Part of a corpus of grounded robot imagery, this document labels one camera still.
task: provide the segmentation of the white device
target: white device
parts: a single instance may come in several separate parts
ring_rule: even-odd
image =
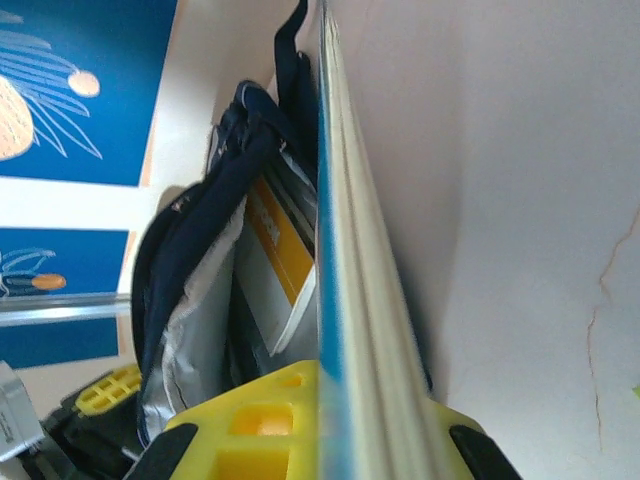
[[[20,378],[0,362],[0,462],[44,438],[38,416]]]

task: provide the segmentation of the poster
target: poster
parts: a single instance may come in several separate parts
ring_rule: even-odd
[[[115,318],[70,320],[0,328],[0,360],[11,368],[118,355]]]
[[[115,293],[128,232],[0,228],[0,300]]]
[[[0,176],[137,186],[177,0],[3,0]]]

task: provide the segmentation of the blue poster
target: blue poster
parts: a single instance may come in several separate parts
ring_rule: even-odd
[[[115,293],[128,232],[0,228],[0,299]]]
[[[176,3],[2,0],[0,176],[137,186]]]
[[[0,328],[0,360],[29,368],[118,355],[115,318]]]

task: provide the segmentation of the yellow plastic part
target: yellow plastic part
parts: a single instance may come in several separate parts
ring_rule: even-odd
[[[314,480],[316,361],[298,362],[191,408],[168,424],[198,426],[172,480]]]
[[[140,381],[135,364],[114,370],[85,388],[76,399],[76,408],[87,416],[101,415],[140,390]]]

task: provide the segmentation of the white wall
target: white wall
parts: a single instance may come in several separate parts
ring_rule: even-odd
[[[640,8],[333,5],[437,396],[524,478],[635,478]]]

